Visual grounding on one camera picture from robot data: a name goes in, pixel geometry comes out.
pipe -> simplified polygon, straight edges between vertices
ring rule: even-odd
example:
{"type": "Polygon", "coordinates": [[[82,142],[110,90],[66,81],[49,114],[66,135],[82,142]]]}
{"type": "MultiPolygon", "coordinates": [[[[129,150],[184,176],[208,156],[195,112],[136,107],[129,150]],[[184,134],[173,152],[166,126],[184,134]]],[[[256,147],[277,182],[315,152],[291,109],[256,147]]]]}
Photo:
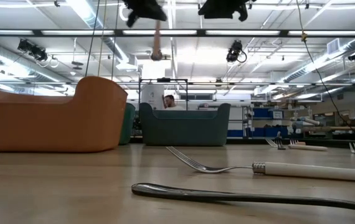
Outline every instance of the pipe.
{"type": "Polygon", "coordinates": [[[342,57],[343,55],[345,55],[348,52],[351,52],[353,50],[355,50],[355,39],[347,42],[343,47],[341,47],[340,51],[342,53],[339,54],[338,56],[335,56],[335,57],[330,56],[328,54],[327,50],[325,50],[322,54],[312,57],[313,61],[315,61],[314,65],[313,65],[313,62],[311,61],[311,59],[309,59],[305,63],[302,63],[300,66],[286,72],[285,77],[283,77],[280,81],[287,83],[287,82],[290,82],[298,77],[309,74],[309,73],[313,72],[314,70],[316,70],[315,67],[321,68],[331,62],[334,62],[334,59],[336,59],[338,57],[342,57]]]}
{"type": "Polygon", "coordinates": [[[3,63],[7,64],[13,64],[18,66],[21,70],[26,70],[27,72],[36,72],[39,75],[48,78],[49,80],[52,80],[53,82],[71,82],[68,78],[65,78],[57,73],[54,73],[46,68],[42,68],[35,63],[32,63],[28,59],[25,59],[24,57],[21,57],[9,50],[6,50],[2,47],[0,47],[0,61],[3,61],[3,63]]]}
{"type": "MultiPolygon", "coordinates": [[[[92,3],[89,0],[66,0],[71,8],[78,14],[78,16],[91,29],[106,29],[104,21],[96,18],[96,13],[92,3]]],[[[122,49],[115,43],[111,37],[101,37],[104,44],[110,49],[110,52],[115,54],[116,59],[120,63],[128,63],[129,57],[122,51],[122,49]]]]}

table surface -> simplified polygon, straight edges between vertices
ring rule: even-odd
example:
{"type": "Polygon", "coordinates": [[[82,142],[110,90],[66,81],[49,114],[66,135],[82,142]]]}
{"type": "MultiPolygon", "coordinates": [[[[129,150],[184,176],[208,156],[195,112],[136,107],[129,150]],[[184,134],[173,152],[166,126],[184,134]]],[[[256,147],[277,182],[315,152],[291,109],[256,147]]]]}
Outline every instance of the table surface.
{"type": "MultiPolygon", "coordinates": [[[[278,151],[266,145],[177,147],[208,166],[286,162],[355,169],[349,149],[278,151]]],[[[133,195],[139,182],[248,194],[355,201],[355,182],[253,175],[237,169],[201,174],[164,147],[141,144],[94,154],[0,154],[0,224],[355,223],[355,211],[268,203],[200,203],[133,195]]]]}

white fork handle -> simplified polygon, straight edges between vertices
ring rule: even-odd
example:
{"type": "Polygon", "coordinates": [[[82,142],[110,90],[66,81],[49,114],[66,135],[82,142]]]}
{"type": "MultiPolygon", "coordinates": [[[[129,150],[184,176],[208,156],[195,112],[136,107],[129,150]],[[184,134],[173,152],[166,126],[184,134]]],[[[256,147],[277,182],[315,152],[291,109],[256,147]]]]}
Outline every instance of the white fork handle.
{"type": "Polygon", "coordinates": [[[327,151],[327,147],[323,146],[302,146],[298,144],[290,144],[288,146],[290,149],[304,149],[304,150],[314,150],[314,151],[327,151]]]}
{"type": "Polygon", "coordinates": [[[266,175],[355,180],[355,169],[265,162],[266,175]]]}

orange plastic container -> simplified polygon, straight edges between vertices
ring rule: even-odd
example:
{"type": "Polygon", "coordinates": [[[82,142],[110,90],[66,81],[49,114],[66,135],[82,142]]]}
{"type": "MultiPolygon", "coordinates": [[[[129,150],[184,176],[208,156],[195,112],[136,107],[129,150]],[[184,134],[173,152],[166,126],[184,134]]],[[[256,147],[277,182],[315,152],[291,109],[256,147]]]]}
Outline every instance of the orange plastic container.
{"type": "Polygon", "coordinates": [[[127,93],[115,82],[83,78],[71,98],[19,96],[0,100],[0,152],[99,152],[117,147],[127,93]]]}

dark green container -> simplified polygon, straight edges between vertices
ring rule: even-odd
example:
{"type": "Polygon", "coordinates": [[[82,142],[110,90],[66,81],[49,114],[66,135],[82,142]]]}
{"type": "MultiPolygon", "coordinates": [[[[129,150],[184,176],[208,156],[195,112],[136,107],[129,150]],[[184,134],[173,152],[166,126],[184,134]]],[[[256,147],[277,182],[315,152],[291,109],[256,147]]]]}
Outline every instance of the dark green container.
{"type": "Polygon", "coordinates": [[[120,145],[128,144],[132,134],[133,120],[135,119],[135,106],[127,103],[125,106],[125,114],[123,116],[123,124],[120,137],[120,145]]]}

